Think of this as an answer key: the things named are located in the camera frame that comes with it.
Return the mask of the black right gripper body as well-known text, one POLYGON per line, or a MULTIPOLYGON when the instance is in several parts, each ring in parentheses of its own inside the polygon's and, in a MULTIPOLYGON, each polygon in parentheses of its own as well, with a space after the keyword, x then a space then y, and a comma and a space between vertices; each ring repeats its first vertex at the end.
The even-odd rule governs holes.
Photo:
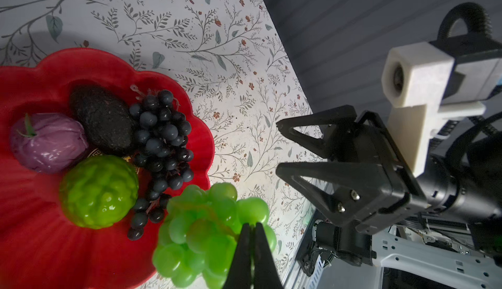
POLYGON ((392 185, 394 204, 391 207, 377 211, 363 222, 350 223, 359 233, 374 235, 427 207, 423 189, 375 113, 363 113, 349 131, 341 150, 337 162, 382 166, 392 185))

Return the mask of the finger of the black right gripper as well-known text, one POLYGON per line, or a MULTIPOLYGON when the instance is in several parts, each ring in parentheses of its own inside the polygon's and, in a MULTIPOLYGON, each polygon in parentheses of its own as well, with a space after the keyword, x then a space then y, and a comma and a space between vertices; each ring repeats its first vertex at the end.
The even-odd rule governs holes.
POLYGON ((336 226, 363 222, 394 204, 390 180, 371 163, 280 163, 276 174, 306 197, 336 226))
POLYGON ((286 139, 320 158, 334 159, 355 120, 355 108, 344 105, 310 115, 285 118, 276 125, 286 139))

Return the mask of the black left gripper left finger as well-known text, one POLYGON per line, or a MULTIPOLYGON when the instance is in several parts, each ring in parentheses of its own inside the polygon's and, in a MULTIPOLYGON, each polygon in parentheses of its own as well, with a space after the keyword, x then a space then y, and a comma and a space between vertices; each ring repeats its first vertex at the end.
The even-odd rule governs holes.
POLYGON ((252 286, 252 229, 244 224, 223 289, 250 289, 252 286))

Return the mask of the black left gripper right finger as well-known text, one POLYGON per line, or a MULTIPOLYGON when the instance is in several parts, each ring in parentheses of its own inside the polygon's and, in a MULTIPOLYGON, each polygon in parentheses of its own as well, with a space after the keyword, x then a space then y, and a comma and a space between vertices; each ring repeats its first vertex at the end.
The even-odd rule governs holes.
POLYGON ((254 288, 283 289, 275 267, 263 224, 255 225, 253 236, 254 288))

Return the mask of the green grape bunch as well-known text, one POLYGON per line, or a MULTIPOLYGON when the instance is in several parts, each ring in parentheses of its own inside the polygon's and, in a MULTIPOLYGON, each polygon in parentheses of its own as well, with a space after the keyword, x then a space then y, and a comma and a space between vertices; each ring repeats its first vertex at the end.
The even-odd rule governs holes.
POLYGON ((231 183, 216 183, 209 190, 189 185, 167 202, 167 213, 152 263, 175 288, 187 288, 198 277, 208 288, 222 288, 244 224, 263 224, 270 249, 277 246, 266 202, 239 199, 231 183))

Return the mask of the green custard apple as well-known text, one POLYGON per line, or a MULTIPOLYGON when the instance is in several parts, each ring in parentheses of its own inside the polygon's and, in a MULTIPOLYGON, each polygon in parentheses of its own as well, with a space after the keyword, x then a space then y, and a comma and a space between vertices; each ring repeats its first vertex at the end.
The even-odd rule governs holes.
POLYGON ((66 218, 81 228, 100 230, 120 222, 135 205, 139 177, 134 166, 111 155, 86 158, 60 183, 66 218))

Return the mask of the dark purple grape bunch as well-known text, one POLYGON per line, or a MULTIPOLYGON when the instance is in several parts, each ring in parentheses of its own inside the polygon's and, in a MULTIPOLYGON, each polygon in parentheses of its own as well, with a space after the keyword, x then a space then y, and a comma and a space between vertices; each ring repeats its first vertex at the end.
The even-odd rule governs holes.
POLYGON ((171 199, 166 190, 178 191, 194 178, 188 165, 194 154, 187 149, 192 125, 186 115, 176 109, 176 103, 171 91, 160 90, 129 108, 130 115, 139 124, 133 135, 138 151, 132 162, 150 175, 146 192, 132 208, 128 230, 131 241, 142 238, 149 222, 157 224, 164 219, 171 199))

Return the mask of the black avocado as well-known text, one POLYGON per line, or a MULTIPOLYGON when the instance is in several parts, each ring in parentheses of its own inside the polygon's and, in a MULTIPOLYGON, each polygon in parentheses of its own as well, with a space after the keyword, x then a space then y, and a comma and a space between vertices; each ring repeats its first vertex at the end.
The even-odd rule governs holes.
POLYGON ((135 150, 137 127, 124 101, 100 86, 78 86, 69 99, 87 139, 105 154, 125 156, 135 150))

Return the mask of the purple fig fruit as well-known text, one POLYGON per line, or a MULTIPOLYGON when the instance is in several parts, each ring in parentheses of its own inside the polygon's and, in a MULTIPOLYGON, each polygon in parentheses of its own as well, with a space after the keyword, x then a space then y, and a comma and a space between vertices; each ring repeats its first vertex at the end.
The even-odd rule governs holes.
POLYGON ((45 174, 63 171, 89 148, 81 123, 61 113, 25 115, 12 126, 9 144, 22 166, 45 174))

